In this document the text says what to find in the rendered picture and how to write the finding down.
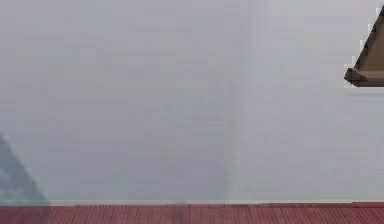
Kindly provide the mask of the brown framed wall picture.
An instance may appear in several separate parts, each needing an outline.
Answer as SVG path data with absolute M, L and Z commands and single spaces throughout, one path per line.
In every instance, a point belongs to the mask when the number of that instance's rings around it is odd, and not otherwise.
M 384 88 L 384 5 L 377 13 L 354 66 L 346 70 L 344 80 L 355 87 Z

